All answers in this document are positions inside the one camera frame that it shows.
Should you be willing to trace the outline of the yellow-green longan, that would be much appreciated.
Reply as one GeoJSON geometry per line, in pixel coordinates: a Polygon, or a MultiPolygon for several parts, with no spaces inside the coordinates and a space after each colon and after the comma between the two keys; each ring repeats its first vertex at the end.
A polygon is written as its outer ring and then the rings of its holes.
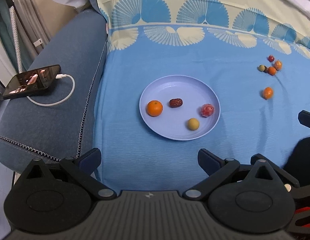
{"type": "Polygon", "coordinates": [[[197,129],[199,129],[199,126],[200,122],[196,118],[190,118],[187,121],[187,127],[191,131],[196,131],[197,129]]]}
{"type": "Polygon", "coordinates": [[[265,70],[265,66],[264,65],[259,65],[258,70],[260,72],[263,72],[265,70]]]}

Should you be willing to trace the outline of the red candy fruit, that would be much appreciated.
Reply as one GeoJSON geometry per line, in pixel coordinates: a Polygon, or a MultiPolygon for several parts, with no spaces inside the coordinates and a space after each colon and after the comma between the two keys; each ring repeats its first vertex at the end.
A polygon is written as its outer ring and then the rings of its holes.
{"type": "Polygon", "coordinates": [[[204,104],[201,106],[200,114],[203,117],[209,117],[214,113],[214,106],[212,104],[204,104]]]}

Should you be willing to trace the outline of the dark red jujube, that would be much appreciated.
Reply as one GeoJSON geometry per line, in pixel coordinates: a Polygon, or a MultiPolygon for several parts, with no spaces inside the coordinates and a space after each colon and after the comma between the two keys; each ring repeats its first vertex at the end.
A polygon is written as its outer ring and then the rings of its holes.
{"type": "Polygon", "coordinates": [[[180,98],[171,99],[171,100],[169,101],[169,106],[170,106],[171,108],[180,107],[180,106],[182,106],[182,104],[183,104],[183,101],[182,101],[182,99],[180,99],[180,98]]]}

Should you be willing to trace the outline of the orange mandarin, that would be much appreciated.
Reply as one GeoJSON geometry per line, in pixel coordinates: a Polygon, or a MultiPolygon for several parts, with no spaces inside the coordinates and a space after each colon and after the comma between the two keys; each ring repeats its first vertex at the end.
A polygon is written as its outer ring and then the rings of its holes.
{"type": "Polygon", "coordinates": [[[146,111],[152,117],[159,116],[163,111],[163,105],[158,100],[152,100],[147,104],[146,111]]]}
{"type": "Polygon", "coordinates": [[[270,98],[272,98],[274,95],[274,91],[271,87],[266,87],[265,89],[263,89],[263,92],[262,92],[262,97],[265,99],[265,100],[268,100],[270,98]]]}
{"type": "Polygon", "coordinates": [[[276,75],[277,70],[276,70],[275,67],[268,67],[268,68],[267,68],[267,73],[268,73],[269,75],[271,75],[271,76],[274,76],[274,75],[276,75]]]}

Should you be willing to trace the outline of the orange fruit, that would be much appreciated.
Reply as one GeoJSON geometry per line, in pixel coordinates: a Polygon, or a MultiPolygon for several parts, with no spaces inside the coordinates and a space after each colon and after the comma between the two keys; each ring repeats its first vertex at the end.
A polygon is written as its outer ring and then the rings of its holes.
{"type": "Polygon", "coordinates": [[[280,60],[276,60],[273,66],[277,71],[280,71],[282,69],[282,62],[280,60]]]}

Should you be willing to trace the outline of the lavender plastic plate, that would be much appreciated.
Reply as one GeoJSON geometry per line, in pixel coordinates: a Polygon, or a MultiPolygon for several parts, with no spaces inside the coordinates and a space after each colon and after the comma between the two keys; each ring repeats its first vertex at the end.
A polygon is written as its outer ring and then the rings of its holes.
{"type": "Polygon", "coordinates": [[[216,93],[202,81],[185,75],[169,75],[150,83],[141,93],[139,111],[144,123],[156,134],[164,138],[188,141],[201,138],[211,132],[220,118],[220,102],[216,93]],[[182,106],[171,108],[169,101],[180,98],[182,106]],[[159,116],[152,117],[146,111],[147,104],[158,100],[163,105],[159,116]],[[209,117],[200,114],[201,106],[212,104],[214,113],[209,117]],[[199,129],[191,131],[187,121],[196,118],[199,129]]]}

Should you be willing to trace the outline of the black smartphone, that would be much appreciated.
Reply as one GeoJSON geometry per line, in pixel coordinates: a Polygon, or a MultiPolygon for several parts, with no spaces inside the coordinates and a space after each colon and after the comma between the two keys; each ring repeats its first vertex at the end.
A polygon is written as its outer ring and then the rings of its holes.
{"type": "Polygon", "coordinates": [[[60,71],[61,67],[57,64],[16,74],[5,87],[3,99],[22,98],[46,90],[60,71]]]}

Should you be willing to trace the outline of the red cherry tomato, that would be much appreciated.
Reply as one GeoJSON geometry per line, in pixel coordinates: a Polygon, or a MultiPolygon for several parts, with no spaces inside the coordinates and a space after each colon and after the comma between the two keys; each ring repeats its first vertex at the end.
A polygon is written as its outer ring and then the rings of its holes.
{"type": "Polygon", "coordinates": [[[273,55],[269,55],[269,56],[267,57],[267,59],[268,59],[269,62],[274,62],[274,61],[275,61],[275,58],[274,58],[273,55]]]}

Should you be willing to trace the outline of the blue patterned sofa cover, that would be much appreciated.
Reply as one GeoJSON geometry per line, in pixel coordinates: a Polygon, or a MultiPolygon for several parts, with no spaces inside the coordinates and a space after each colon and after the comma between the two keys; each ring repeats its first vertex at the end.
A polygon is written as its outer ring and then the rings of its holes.
{"type": "Polygon", "coordinates": [[[97,179],[115,191],[205,179],[197,154],[278,166],[310,137],[310,0],[97,0],[107,59],[97,179]]]}

